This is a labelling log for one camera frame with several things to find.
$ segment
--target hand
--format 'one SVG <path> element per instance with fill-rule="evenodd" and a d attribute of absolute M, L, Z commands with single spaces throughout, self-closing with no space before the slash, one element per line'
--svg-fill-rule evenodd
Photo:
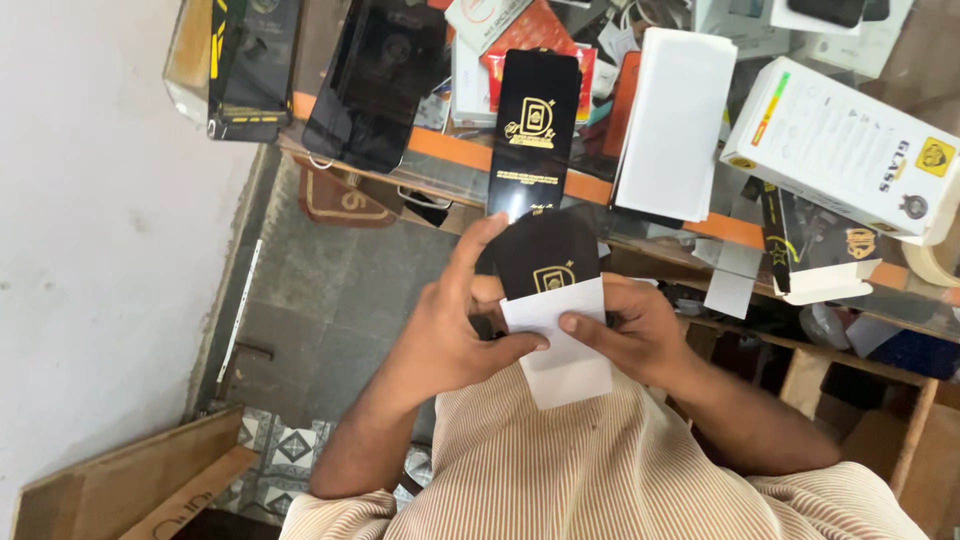
<path fill-rule="evenodd" d="M 467 317 L 483 314 L 502 321 L 500 280 L 474 276 L 487 244 L 507 228 L 507 214 L 478 220 L 464 233 L 438 282 L 423 288 L 420 300 L 378 376 L 393 382 L 409 399 L 405 406 L 483 382 L 534 351 L 550 346 L 536 333 L 515 333 L 481 341 Z"/>
<path fill-rule="evenodd" d="M 673 307 L 650 283 L 603 275 L 604 305 L 613 311 L 613 330 L 578 313 L 564 313 L 560 328 L 609 358 L 641 384 L 667 392 L 703 361 L 686 345 Z"/>

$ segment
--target shirt sleeve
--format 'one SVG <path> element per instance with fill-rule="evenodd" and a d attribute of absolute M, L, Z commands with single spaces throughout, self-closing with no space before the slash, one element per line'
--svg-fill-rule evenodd
<path fill-rule="evenodd" d="M 396 515 L 396 499 L 381 489 L 324 501 L 300 495 L 290 504 L 280 540 L 379 540 Z"/>
<path fill-rule="evenodd" d="M 791 536 L 788 532 L 795 519 L 790 514 L 799 514 L 830 540 L 926 539 L 886 482 L 859 463 L 847 461 L 820 471 L 747 480 L 768 499 L 785 538 Z"/>

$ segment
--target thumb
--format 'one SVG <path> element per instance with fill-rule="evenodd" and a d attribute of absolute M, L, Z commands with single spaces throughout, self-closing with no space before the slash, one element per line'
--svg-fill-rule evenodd
<path fill-rule="evenodd" d="M 624 355 L 629 355 L 630 338 L 579 313 L 567 312 L 561 315 L 560 328 L 577 341 L 614 362 Z"/>
<path fill-rule="evenodd" d="M 550 342 L 545 337 L 531 331 L 512 333 L 487 343 L 487 356 L 492 362 L 503 366 L 508 366 L 534 351 L 546 351 L 550 348 Z"/>

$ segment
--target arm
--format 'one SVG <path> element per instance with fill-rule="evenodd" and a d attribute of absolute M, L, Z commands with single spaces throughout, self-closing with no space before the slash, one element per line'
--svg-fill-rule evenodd
<path fill-rule="evenodd" d="M 604 303 L 617 315 L 613 330 L 576 313 L 565 313 L 561 328 L 637 382 L 666 390 L 737 471 L 778 476 L 840 460 L 799 411 L 697 357 L 652 285 L 604 274 Z"/>
<path fill-rule="evenodd" d="M 420 404 L 483 382 L 521 356 L 549 347 L 546 338 L 533 333 L 480 341 L 468 321 L 474 314 L 498 318 L 503 287 L 497 278 L 474 276 L 473 268 L 506 227 L 505 213 L 478 220 L 457 244 L 440 280 L 423 289 L 400 338 L 317 460 L 310 478 L 315 497 L 393 491 Z"/>

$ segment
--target white wall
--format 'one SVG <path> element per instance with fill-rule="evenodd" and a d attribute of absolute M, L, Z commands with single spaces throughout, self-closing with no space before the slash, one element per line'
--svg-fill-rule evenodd
<path fill-rule="evenodd" d="M 3 2 L 0 538 L 26 482 L 183 412 L 255 152 L 161 82 L 179 2 Z"/>

